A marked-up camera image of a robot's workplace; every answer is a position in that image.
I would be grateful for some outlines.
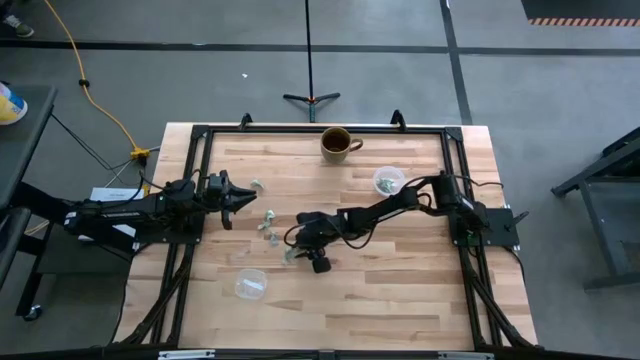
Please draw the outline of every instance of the tripod stand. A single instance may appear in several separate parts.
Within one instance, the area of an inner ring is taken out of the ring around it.
[[[284,94],[282,97],[287,100],[302,101],[309,105],[309,122],[316,122],[316,105],[322,100],[337,99],[340,97],[340,93],[332,93],[322,95],[318,97],[313,96],[313,67],[311,66],[311,30],[309,28],[309,0],[304,1],[304,11],[307,21],[307,61],[309,65],[309,97]]]

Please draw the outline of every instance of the clear plastic cup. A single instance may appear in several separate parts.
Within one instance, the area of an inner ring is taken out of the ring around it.
[[[243,299],[258,300],[267,290],[267,274],[260,270],[243,269],[236,278],[236,295]]]
[[[373,174],[373,187],[385,197],[397,194],[404,182],[402,171],[393,166],[383,166]]]

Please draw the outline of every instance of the wooden table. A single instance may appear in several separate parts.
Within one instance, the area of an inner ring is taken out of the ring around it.
[[[167,124],[154,182],[182,177],[191,126]],[[478,182],[499,181],[488,128],[462,129],[471,177]],[[362,250],[333,243],[326,249],[333,270],[325,274],[314,274],[307,260],[283,265],[287,247],[270,246],[267,236],[257,231],[269,209],[277,216],[272,229],[283,235],[296,224],[299,212],[335,213],[341,207],[382,200],[371,180],[381,166],[398,167],[407,179],[437,174],[443,168],[437,136],[357,137],[364,139],[364,147],[336,166],[323,161],[319,134],[215,135],[210,172],[226,169],[231,181],[245,188],[259,179],[266,189],[232,216],[232,231],[222,229],[219,214],[207,216],[193,262],[180,347],[473,348],[460,260],[446,218],[408,212],[378,225]],[[457,164],[455,151],[452,154]],[[488,207],[504,203],[498,186],[474,191]],[[152,245],[133,261],[116,340],[131,333],[156,300],[166,252],[166,245]],[[518,263],[501,248],[488,248],[487,261],[496,301],[521,334],[535,343]],[[234,294],[236,274],[244,268],[267,273],[263,299],[248,301]],[[489,339],[486,311],[482,305],[479,308],[483,334]]]

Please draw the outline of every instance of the gray floor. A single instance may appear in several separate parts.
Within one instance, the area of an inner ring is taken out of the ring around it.
[[[302,44],[303,5],[294,0],[135,2],[56,0],[79,39]],[[437,0],[312,0],[319,44],[444,45]],[[533,27],[518,0],[450,0],[458,44],[491,47],[637,48],[640,28]],[[41,39],[63,33],[46,7],[19,12]],[[77,86],[67,50],[1,49],[1,77],[54,84],[56,113],[108,161],[128,143]],[[82,51],[96,99],[143,146],[160,143],[168,121],[304,122],[281,94],[306,94],[303,53]],[[320,53],[316,92],[342,97],[319,121],[384,123],[399,108],[410,123],[460,124],[448,55]],[[593,161],[609,142],[640,125],[638,58],[463,56],[477,125],[491,130],[508,202],[531,215],[519,226],[527,291],[540,344],[550,349],[640,357],[640,287],[585,293],[606,274],[580,197],[549,189]],[[63,145],[59,139],[65,139]],[[153,162],[149,171],[153,171]],[[47,126],[27,179],[55,196],[81,198],[110,174],[55,123]],[[133,169],[125,182],[135,182]],[[122,277],[47,278],[38,297],[47,313],[26,324],[12,316],[30,259],[20,257],[0,293],[2,353],[108,342]],[[114,267],[125,267],[124,264]]]

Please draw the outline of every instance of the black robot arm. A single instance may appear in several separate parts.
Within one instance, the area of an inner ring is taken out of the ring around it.
[[[428,184],[433,188],[435,208],[431,206],[431,195],[419,193],[420,189]],[[426,205],[420,202],[421,197],[428,199]],[[488,228],[486,207],[480,202],[467,199],[460,192],[454,175],[441,173],[416,178],[397,194],[368,208],[338,209],[337,215],[333,216],[322,212],[300,213],[296,216],[297,227],[304,227],[296,234],[295,243],[287,244],[300,250],[297,257],[310,259],[316,273],[326,272],[331,269],[331,264],[324,256],[325,246],[342,238],[350,247],[361,249],[368,240],[360,246],[351,244],[351,241],[366,234],[371,235],[376,225],[382,221],[414,210],[431,216],[456,214],[465,230],[471,233]]]
[[[253,201],[256,192],[234,186],[227,171],[222,170],[220,175],[210,174],[206,178],[201,192],[196,191],[191,179],[182,179],[167,182],[162,191],[143,199],[134,197],[125,201],[77,203],[67,214],[64,227],[72,234],[89,236],[125,252],[131,251],[133,241],[197,243],[200,235],[196,225],[201,224],[204,214],[220,212],[224,228],[231,230],[230,214]],[[114,225],[134,228],[135,238]]]

